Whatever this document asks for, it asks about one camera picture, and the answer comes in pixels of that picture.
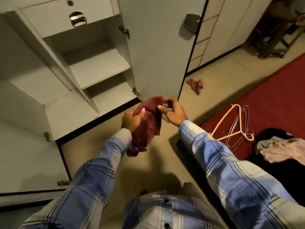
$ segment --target white wardrobe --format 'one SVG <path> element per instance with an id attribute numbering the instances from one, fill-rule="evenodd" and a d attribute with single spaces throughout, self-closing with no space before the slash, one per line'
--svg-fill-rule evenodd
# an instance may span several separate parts
<path id="1" fill-rule="evenodd" d="M 0 0 L 0 207 L 62 193 L 56 140 L 178 97 L 190 55 L 188 71 L 242 44 L 270 1 L 209 0 L 195 42 L 184 19 L 206 0 Z"/>

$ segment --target brown cloth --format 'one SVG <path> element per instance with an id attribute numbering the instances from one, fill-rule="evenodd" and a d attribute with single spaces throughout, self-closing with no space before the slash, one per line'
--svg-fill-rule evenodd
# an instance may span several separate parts
<path id="1" fill-rule="evenodd" d="M 150 98 L 134 111 L 135 116 L 140 113 L 142 108 L 145 108 L 141 124 L 132 134 L 132 145 L 138 146 L 139 152 L 147 151 L 146 147 L 154 136 L 160 135 L 162 112 L 158 109 L 158 105 L 163 105 L 163 96 Z"/>
<path id="2" fill-rule="evenodd" d="M 202 80 L 200 79 L 199 81 L 195 81 L 193 79 L 189 79 L 187 80 L 186 82 L 187 84 L 189 84 L 192 88 L 192 90 L 197 94 L 199 95 L 200 94 L 200 89 L 203 88 L 203 82 Z"/>

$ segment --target hand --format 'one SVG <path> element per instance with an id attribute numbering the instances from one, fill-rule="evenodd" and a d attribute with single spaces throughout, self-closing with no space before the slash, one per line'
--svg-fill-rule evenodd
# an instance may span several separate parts
<path id="1" fill-rule="evenodd" d="M 140 113 L 136 116 L 133 116 L 134 111 L 126 111 L 122 118 L 121 128 L 128 129 L 131 134 L 139 127 L 141 119 L 144 117 L 145 108 L 142 108 Z"/>
<path id="2" fill-rule="evenodd" d="M 175 97 L 166 97 L 164 98 L 164 100 L 172 103 L 173 110 L 169 111 L 167 108 L 158 105 L 159 110 L 166 115 L 166 118 L 169 120 L 170 123 L 179 127 L 183 121 L 188 119 L 183 107 L 180 105 L 180 103 L 178 102 L 178 100 L 176 100 Z"/>

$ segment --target white shelf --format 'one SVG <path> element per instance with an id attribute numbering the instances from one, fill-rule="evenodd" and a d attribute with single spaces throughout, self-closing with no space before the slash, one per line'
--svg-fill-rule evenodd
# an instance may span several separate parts
<path id="1" fill-rule="evenodd" d="M 70 94 L 45 105 L 54 140 L 82 127 L 136 97 L 123 76 L 117 75 L 87 89 L 100 114 L 78 93 Z"/>
<path id="2" fill-rule="evenodd" d="M 82 89 L 130 69 L 107 40 L 71 51 L 64 57 Z"/>

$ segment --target blue plaid shirt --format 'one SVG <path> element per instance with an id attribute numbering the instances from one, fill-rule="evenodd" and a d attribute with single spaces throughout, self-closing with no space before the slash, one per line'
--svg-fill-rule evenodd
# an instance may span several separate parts
<path id="1" fill-rule="evenodd" d="M 239 161 L 223 143 L 188 120 L 180 125 L 179 134 L 237 228 L 305 228 L 305 208 L 275 178 L 248 161 Z M 79 168 L 66 192 L 21 228 L 98 228 L 117 166 L 131 141 L 127 129 L 119 130 L 97 158 Z M 127 205 L 123 228 L 223 228 L 211 212 L 196 198 L 146 194 Z"/>

